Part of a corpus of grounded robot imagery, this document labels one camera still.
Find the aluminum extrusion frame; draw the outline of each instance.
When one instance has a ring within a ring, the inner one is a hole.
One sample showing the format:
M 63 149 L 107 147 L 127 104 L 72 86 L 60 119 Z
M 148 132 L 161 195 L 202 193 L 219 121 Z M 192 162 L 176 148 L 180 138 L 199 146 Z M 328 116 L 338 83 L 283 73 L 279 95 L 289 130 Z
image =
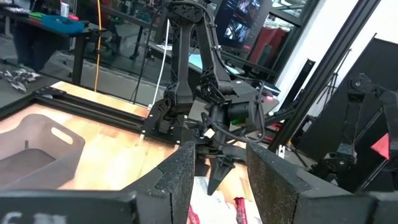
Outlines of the aluminum extrusion frame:
M 303 100 L 298 104 L 295 114 L 291 119 L 285 121 L 281 130 L 269 145 L 269 150 L 276 151 L 279 145 L 286 144 L 293 136 L 313 102 L 317 99 L 332 76 L 345 52 L 354 42 L 359 32 L 361 32 L 379 3 L 380 0 L 359 0 L 357 2 L 305 87 L 302 96 Z
M 33 104 L 48 106 L 135 133 L 141 132 L 145 121 L 143 117 L 73 96 L 50 86 L 40 88 L 13 103 L 3 106 L 0 109 L 0 121 Z

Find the white wall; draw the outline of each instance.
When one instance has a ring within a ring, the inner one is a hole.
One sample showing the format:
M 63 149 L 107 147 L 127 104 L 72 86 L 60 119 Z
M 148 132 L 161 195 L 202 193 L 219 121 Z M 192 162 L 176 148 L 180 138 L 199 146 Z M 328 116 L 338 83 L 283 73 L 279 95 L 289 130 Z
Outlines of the white wall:
M 284 101 L 308 58 L 316 62 L 307 78 L 307 81 L 309 80 L 357 1 L 320 0 L 276 82 L 276 86 L 281 90 L 278 96 L 280 102 Z
M 278 97 L 281 102 L 289 92 L 307 58 L 316 61 L 304 85 L 308 82 L 357 1 L 320 1 L 276 83 L 282 92 Z M 375 33 L 377 33 L 376 37 L 379 39 L 398 43 L 398 29 L 395 28 L 398 23 L 397 8 L 397 0 L 381 0 L 379 6 L 352 44 L 352 51 L 339 71 L 337 85 L 340 84 Z M 317 116 L 323 108 L 324 99 L 325 97 L 319 104 L 314 104 L 308 113 Z

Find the white cable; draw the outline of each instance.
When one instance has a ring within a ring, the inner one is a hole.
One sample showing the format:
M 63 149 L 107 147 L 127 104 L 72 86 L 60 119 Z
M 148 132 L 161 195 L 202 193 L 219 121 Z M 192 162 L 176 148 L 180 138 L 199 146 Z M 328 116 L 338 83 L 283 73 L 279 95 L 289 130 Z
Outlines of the white cable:
M 167 56 L 167 41 L 169 40 L 169 28 L 170 28 L 170 21 L 167 19 L 166 41 L 164 43 L 163 61 L 162 61 L 162 66 L 160 68 L 159 79 L 157 80 L 157 84 L 156 84 L 155 96 L 154 96 L 154 99 L 152 100 L 152 104 L 149 105 L 150 108 L 155 104 L 157 91 L 159 90 L 160 80 L 162 79 L 163 68 L 164 68 L 164 64 L 166 62 L 166 56 Z

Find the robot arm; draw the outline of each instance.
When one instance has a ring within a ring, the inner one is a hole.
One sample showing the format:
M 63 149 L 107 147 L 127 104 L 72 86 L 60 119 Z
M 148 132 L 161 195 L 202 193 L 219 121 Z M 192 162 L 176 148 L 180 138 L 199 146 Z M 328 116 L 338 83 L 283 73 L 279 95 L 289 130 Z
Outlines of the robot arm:
M 396 161 L 398 157 L 398 148 L 396 146 L 398 138 L 398 120 L 396 119 L 396 114 L 398 114 L 397 93 L 373 83 L 369 77 L 360 73 L 348 82 L 347 94 L 348 105 L 344 126 L 341 130 L 340 145 L 336 152 L 328 153 L 324 159 L 311 168 L 310 172 L 327 181 L 336 179 L 340 187 L 350 191 L 357 191 L 364 189 L 371 180 L 358 183 L 358 186 L 353 184 L 351 180 L 347 181 L 350 176 L 356 176 L 356 170 L 360 169 L 358 167 L 368 166 L 364 162 L 363 150 L 359 150 L 362 155 L 357 156 L 355 149 L 355 139 L 358 137 L 356 128 L 361 117 L 362 102 L 366 96 L 375 97 L 381 102 L 382 111 L 387 122 L 387 136 L 389 139 L 388 155 L 382 155 L 382 157 L 388 161 Z M 393 174 L 398 170 L 395 162 L 389 162 L 388 168 L 393 171 Z
M 260 116 L 256 114 L 255 103 L 259 92 L 243 81 L 231 81 L 221 59 L 214 17 L 202 5 L 188 1 L 170 2 L 166 13 L 173 30 L 171 79 L 164 98 L 155 103 L 144 124 L 145 135 L 168 142 L 183 142 L 181 130 L 175 127 L 181 126 L 188 116 L 197 86 L 200 86 L 201 97 L 209 104 L 229 104 L 226 111 L 229 120 L 240 120 L 242 126 L 259 129 L 256 121 Z M 198 34 L 203 64 L 200 77 L 188 74 L 193 28 Z

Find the orange cable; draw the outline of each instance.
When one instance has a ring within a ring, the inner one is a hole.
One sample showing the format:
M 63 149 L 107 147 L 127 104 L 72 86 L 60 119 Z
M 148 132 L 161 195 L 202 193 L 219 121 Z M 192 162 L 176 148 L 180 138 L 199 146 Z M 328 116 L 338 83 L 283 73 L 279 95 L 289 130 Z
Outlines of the orange cable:
M 101 21 L 100 0 L 97 0 L 97 8 L 98 8 L 98 26 L 99 26 L 99 31 L 101 32 L 102 31 L 102 21 Z M 95 73 L 94 92 L 97 92 L 98 77 L 100 75 L 100 49 L 101 49 L 101 35 L 99 35 L 98 44 L 97 44 L 97 65 L 96 65 L 96 73 Z

